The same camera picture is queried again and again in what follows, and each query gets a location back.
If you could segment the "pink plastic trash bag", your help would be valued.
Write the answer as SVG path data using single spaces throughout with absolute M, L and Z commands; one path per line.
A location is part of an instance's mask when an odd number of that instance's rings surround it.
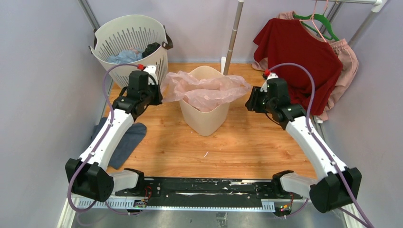
M 168 73 L 161 82 L 164 102 L 183 100 L 201 112 L 231 103 L 250 89 L 251 85 L 236 75 L 197 79 L 194 74 L 179 71 Z

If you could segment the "beige plastic trash bin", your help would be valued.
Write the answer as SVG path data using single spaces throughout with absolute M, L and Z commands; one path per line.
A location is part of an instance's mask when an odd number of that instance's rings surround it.
M 197 79 L 211 79 L 223 76 L 223 74 L 210 67 L 199 66 L 190 72 Z M 226 120 L 230 104 L 221 104 L 210 112 L 201 112 L 189 105 L 186 101 L 179 101 L 185 122 L 199 135 L 209 136 L 213 134 Z

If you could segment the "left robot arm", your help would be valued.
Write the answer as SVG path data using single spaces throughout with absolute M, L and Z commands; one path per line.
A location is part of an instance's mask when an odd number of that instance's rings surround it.
M 78 159 L 67 161 L 68 195 L 74 193 L 98 202 L 107 201 L 121 190 L 141 196 L 146 186 L 143 172 L 124 169 L 108 174 L 106 170 L 119 142 L 136 119 L 148 106 L 161 103 L 156 66 L 148 65 L 143 70 L 131 72 L 128 86 L 114 100 L 106 122 L 90 146 Z

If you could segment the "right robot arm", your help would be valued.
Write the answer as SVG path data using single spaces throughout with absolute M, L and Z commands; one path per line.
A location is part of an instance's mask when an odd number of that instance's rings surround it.
M 305 109 L 292 104 L 288 86 L 282 78 L 268 79 L 263 86 L 254 86 L 245 104 L 248 111 L 271 114 L 300 146 L 312 164 L 316 179 L 286 170 L 273 175 L 272 194 L 284 198 L 295 193 L 311 200 L 321 213 L 352 204 L 358 195 L 362 174 L 348 168 L 321 139 Z

